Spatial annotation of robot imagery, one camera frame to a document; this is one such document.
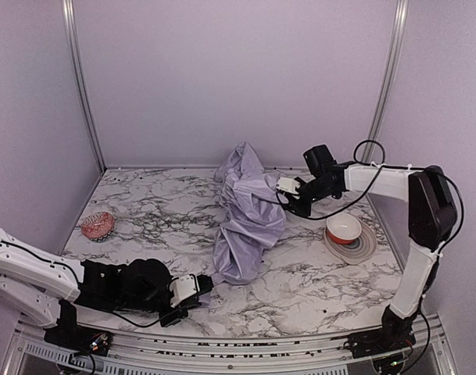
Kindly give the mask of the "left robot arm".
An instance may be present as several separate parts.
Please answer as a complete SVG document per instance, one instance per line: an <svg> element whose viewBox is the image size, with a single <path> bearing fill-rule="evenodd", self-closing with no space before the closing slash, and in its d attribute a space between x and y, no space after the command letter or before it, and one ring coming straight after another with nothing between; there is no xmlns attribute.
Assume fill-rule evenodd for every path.
<svg viewBox="0 0 476 375"><path fill-rule="evenodd" d="M49 254L0 227L0 297L45 332L46 342L82 355L107 356L113 335L77 322L77 307L121 317L156 313L169 327L201 305L213 289L206 275L174 277L157 259L112 265Z"/></svg>

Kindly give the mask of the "left aluminium frame post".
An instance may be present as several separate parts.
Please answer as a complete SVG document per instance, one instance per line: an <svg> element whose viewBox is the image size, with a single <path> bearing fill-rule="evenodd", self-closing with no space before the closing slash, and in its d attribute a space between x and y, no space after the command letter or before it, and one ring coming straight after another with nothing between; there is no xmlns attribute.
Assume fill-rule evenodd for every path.
<svg viewBox="0 0 476 375"><path fill-rule="evenodd" d="M70 61L73 67L73 76L77 88L77 94L83 113L86 131L91 143L91 150L95 158L100 174L106 171L106 162L102 148L98 139L98 132L95 126L95 119L91 110L91 103L88 95L83 63L81 60L81 51L77 33L77 24L74 12L74 3L72 0L62 0L63 20L66 31L66 38L70 50Z"/></svg>

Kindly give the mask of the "grey ringed plate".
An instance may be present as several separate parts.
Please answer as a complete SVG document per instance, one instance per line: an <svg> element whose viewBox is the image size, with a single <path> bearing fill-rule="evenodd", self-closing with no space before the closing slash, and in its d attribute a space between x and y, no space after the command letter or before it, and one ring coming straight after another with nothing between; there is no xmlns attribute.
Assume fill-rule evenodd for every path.
<svg viewBox="0 0 476 375"><path fill-rule="evenodd" d="M371 228L362 223L361 235L351 244L341 245L335 243L329 237L327 229L324 230L324 244L328 252L335 258L349 265L358 265L373 256L378 246L378 240Z"/></svg>

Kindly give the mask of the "aluminium frame post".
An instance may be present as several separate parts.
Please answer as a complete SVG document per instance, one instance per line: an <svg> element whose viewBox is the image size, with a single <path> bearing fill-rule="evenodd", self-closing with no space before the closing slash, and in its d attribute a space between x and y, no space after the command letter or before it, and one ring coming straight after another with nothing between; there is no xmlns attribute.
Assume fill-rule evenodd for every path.
<svg viewBox="0 0 476 375"><path fill-rule="evenodd" d="M70 50L70 61L73 67L73 76L77 88L77 94L83 113L86 131L91 143L91 150L95 158L100 174L106 171L106 162L102 148L98 139L98 132L95 126L95 119L91 110L91 103L88 95L83 63L81 60L81 51L77 33L77 24L74 12L74 3L72 0L62 0L63 20L66 31L66 38Z"/></svg>
<svg viewBox="0 0 476 375"><path fill-rule="evenodd" d="M395 15L392 24L392 32L388 48L388 55L385 63L384 75L369 130L369 138L372 140L377 140L381 132L388 98L398 70L399 59L402 51L405 34L409 3L410 2L408 0L398 0L396 2Z"/></svg>

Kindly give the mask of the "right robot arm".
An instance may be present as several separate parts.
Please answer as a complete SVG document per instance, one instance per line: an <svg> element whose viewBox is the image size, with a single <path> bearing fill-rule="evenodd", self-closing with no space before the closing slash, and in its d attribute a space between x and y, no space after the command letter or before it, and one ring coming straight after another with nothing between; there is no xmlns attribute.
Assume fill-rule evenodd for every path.
<svg viewBox="0 0 476 375"><path fill-rule="evenodd" d="M380 355L415 344L412 325L423 314L422 302L432 286L442 251L460 232L464 204L460 190L439 166L392 166L353 158L337 162L326 145L304 152L313 179L282 177L277 197L282 207L297 217L311 220L314 202L345 192L399 199L408 206L410 250L398 289L385 308L381 327L350 334L344 344L353 358Z"/></svg>

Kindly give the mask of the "lilac folding umbrella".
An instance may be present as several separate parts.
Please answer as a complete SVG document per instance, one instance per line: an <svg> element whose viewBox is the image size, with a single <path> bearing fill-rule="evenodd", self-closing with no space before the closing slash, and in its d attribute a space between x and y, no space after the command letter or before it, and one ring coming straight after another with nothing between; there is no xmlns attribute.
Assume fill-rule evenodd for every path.
<svg viewBox="0 0 476 375"><path fill-rule="evenodd" d="M213 245L215 286L247 285L260 271L263 253L285 230L286 215L276 196L277 172L267 172L250 143L243 141L220 164L213 179L225 209Z"/></svg>

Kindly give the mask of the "right aluminium frame post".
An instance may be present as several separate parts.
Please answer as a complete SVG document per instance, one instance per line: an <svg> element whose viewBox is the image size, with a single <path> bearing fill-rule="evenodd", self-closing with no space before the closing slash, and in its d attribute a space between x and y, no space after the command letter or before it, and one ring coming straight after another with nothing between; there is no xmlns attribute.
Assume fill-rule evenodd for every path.
<svg viewBox="0 0 476 375"><path fill-rule="evenodd" d="M381 132L388 98L398 70L399 59L402 51L405 34L409 3L410 2L408 0L398 0L396 2L395 15L392 24L392 32L388 48L388 55L385 63L384 75L369 130L369 138L372 140L377 140Z"/></svg>

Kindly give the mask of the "red patterned bowl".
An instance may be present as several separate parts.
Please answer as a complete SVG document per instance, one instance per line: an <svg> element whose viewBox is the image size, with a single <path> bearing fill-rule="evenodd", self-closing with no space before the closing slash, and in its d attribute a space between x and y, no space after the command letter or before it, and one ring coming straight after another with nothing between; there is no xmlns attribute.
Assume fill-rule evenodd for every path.
<svg viewBox="0 0 476 375"><path fill-rule="evenodd" d="M104 241L114 230L115 220L109 212L94 212L84 218L81 233L90 241Z"/></svg>

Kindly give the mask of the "orange white bowl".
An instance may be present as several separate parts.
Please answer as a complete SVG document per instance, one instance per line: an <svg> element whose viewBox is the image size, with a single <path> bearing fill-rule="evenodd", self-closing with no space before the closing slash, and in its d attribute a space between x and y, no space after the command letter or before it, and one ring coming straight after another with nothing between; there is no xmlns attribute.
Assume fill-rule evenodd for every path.
<svg viewBox="0 0 476 375"><path fill-rule="evenodd" d="M359 220L343 212L328 218L326 229L328 237L340 245L352 244L362 234L362 225Z"/></svg>

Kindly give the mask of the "aluminium front rail base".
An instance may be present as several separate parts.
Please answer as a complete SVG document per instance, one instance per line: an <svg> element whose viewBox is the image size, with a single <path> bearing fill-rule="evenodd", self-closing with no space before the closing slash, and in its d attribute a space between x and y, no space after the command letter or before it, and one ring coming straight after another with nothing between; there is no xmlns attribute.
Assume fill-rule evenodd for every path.
<svg viewBox="0 0 476 375"><path fill-rule="evenodd" d="M417 318L411 341L371 349L376 327L297 337L184 337L112 330L109 352L92 357L45 342L22 318L3 374L456 374L438 315Z"/></svg>

